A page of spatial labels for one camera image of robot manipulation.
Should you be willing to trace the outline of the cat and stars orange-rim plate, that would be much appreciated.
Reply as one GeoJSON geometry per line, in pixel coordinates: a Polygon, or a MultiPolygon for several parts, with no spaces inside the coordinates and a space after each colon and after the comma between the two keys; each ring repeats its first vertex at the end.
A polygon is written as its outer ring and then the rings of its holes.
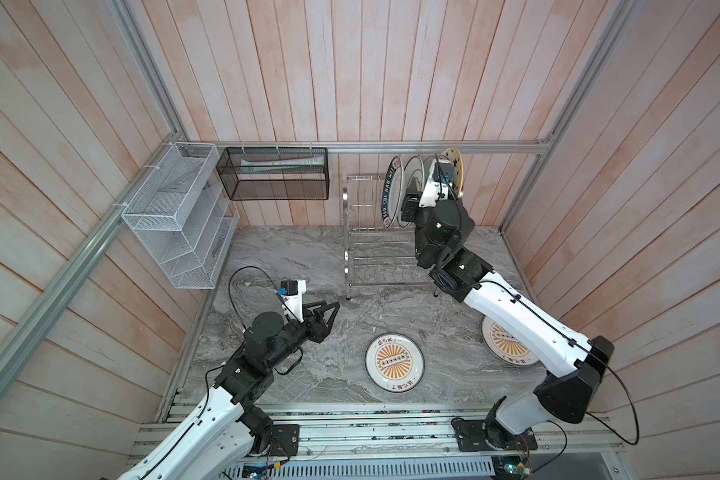
{"type": "Polygon", "coordinates": [[[455,147],[449,147],[440,154],[439,161],[444,168],[444,178],[450,187],[451,196],[460,199],[464,177],[463,158],[460,151],[455,147]]]}

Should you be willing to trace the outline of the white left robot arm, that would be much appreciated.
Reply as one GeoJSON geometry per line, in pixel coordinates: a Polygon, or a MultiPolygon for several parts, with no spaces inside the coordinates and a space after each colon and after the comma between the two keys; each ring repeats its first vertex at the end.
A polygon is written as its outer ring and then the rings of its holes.
{"type": "Polygon", "coordinates": [[[262,453],[273,421],[255,402],[272,385],[278,364],[305,342],[328,337],[339,309],[337,302],[318,301],[304,305],[295,319],[259,314],[193,413],[121,477],[215,479],[249,453],[262,453]]]}

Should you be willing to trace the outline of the pale green plate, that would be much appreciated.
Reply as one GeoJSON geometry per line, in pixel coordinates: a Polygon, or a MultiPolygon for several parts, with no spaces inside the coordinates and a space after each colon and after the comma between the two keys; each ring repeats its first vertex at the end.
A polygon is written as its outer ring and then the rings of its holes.
{"type": "Polygon", "coordinates": [[[436,156],[429,156],[423,161],[423,176],[425,181],[427,181],[431,177],[433,164],[436,162],[436,160],[436,156]]]}

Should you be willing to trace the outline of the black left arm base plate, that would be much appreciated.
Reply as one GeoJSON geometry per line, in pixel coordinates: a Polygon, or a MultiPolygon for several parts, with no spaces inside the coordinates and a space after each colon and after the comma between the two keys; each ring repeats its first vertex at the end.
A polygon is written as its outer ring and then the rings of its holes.
{"type": "Polygon", "coordinates": [[[300,426],[295,423],[275,424],[265,435],[260,455],[296,456],[299,448],[300,426]]]}

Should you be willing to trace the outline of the white plate with flower outline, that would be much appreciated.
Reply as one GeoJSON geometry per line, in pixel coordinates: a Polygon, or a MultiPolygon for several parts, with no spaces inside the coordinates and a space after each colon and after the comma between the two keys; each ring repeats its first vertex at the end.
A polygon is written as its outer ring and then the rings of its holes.
{"type": "Polygon", "coordinates": [[[424,163],[418,155],[408,159],[404,166],[404,194],[421,195],[424,186],[424,163]]]}

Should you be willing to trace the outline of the dark-rim lettered white plate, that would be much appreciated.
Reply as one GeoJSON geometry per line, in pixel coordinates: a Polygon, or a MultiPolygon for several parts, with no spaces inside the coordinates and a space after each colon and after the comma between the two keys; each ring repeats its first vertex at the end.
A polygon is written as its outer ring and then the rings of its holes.
{"type": "Polygon", "coordinates": [[[385,228],[391,228],[400,211],[404,188],[404,171],[399,156],[390,161],[382,189],[381,214],[385,228]]]}

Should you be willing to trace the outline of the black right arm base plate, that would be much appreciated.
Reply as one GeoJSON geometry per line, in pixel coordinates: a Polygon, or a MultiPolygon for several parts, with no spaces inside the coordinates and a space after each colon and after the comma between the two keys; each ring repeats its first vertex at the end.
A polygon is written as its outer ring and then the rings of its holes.
{"type": "Polygon", "coordinates": [[[505,432],[500,426],[489,425],[485,420],[451,420],[460,452],[509,451],[527,452],[538,449],[531,429],[520,435],[505,432]]]}

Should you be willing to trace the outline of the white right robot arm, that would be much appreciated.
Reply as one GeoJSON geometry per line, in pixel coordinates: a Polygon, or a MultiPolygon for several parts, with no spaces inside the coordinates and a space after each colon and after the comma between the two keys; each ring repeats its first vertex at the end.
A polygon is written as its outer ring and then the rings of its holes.
{"type": "Polygon", "coordinates": [[[539,423],[580,423],[601,384],[613,344],[568,328],[465,248],[474,223],[460,200],[441,198],[430,206],[406,200],[402,219],[414,224],[417,264],[435,285],[497,323],[546,368],[539,385],[494,404],[483,424],[488,442],[503,449],[512,437],[539,423]]]}

